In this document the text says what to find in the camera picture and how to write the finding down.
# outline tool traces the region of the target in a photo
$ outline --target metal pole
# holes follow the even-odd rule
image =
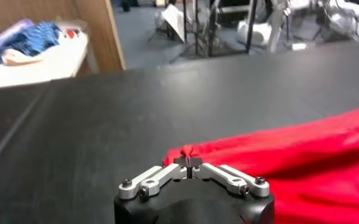
[[[187,31],[186,31],[186,22],[187,22],[186,0],[182,0],[182,1],[183,1],[183,31],[184,31],[185,43],[187,43]]]
[[[194,0],[196,1],[196,6],[195,6],[195,12],[196,12],[196,33],[195,33],[195,37],[196,37],[196,55],[198,55],[198,25],[199,25],[199,21],[198,21],[198,0]]]
[[[248,33],[247,33],[247,43],[246,43],[246,53],[250,53],[251,41],[252,41],[252,28],[254,28],[255,14],[257,9],[258,0],[250,0],[251,9],[249,12],[249,22],[248,22]]]
[[[286,26],[286,40],[289,41],[289,16],[286,15],[285,18],[286,18],[286,24],[285,24],[285,26]]]

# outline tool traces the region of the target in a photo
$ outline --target white sheet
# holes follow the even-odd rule
[[[162,17],[175,30],[179,38],[185,42],[185,32],[183,29],[183,12],[179,11],[174,5],[168,5],[167,9],[162,11]]]
[[[0,87],[47,82],[74,77],[87,53],[88,37],[79,37],[42,53],[44,60],[31,65],[0,65]]]

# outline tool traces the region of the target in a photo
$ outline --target white robot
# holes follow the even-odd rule
[[[359,5],[346,2],[344,0],[323,0],[323,1],[313,1],[313,0],[287,0],[284,2],[284,9],[279,8],[283,13],[279,13],[279,17],[272,17],[272,19],[279,20],[273,31],[273,25],[271,23],[261,23],[254,24],[253,34],[252,34],[252,44],[256,46],[270,47],[272,45],[271,39],[273,36],[279,36],[280,27],[283,23],[283,18],[285,13],[290,13],[295,10],[307,9],[314,4],[324,7],[326,11],[329,29],[345,35],[353,40],[359,40]],[[241,21],[238,25],[238,41],[246,43],[248,32],[248,23],[247,21]]]

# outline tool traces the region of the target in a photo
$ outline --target metal stand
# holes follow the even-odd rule
[[[286,40],[289,41],[289,15],[285,15],[285,19],[286,19]]]
[[[199,55],[198,54],[198,48],[200,47],[199,42],[198,42],[198,30],[199,30],[199,19],[198,19],[198,0],[194,0],[195,1],[195,23],[196,23],[196,31],[194,32],[194,37],[195,37],[195,41],[194,43],[188,45],[178,56],[174,57],[171,61],[169,61],[169,64],[175,62],[176,60],[178,60],[181,56],[183,56],[184,54],[186,54],[192,47],[195,48],[195,55]],[[183,0],[183,28],[185,31],[185,44],[187,44],[187,30],[186,30],[186,23],[187,23],[187,16],[186,16],[186,0]]]
[[[159,30],[162,29],[162,27],[164,27],[164,26],[166,26],[166,36],[167,36],[167,38],[170,38],[171,40],[173,40],[173,39],[175,38],[175,32],[174,32],[173,29],[169,26],[169,24],[165,21],[158,29],[155,29],[154,34],[152,34],[152,36],[150,36],[150,37],[148,38],[148,43],[151,42],[151,40],[153,39],[153,37],[155,37],[155,36],[158,34]]]
[[[218,9],[219,0],[216,0],[213,4],[213,7],[211,9],[211,14],[209,17],[209,25],[208,25],[208,57],[214,57],[214,56],[222,56],[221,54],[215,55],[213,53],[213,42],[216,36],[216,22],[217,22],[217,16],[218,16],[218,10],[224,11],[224,8]],[[255,22],[255,13],[257,8],[258,1],[257,0],[250,0],[250,8],[248,9],[249,12],[249,28],[247,33],[247,43],[246,43],[246,49],[243,51],[235,51],[233,53],[229,53],[229,55],[232,54],[248,54],[251,48],[251,42],[252,42],[252,29],[254,27]]]

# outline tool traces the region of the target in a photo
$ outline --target white bed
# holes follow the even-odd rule
[[[75,77],[87,51],[88,35],[81,32],[78,38],[41,53],[43,61],[22,66],[0,65],[0,87]]]

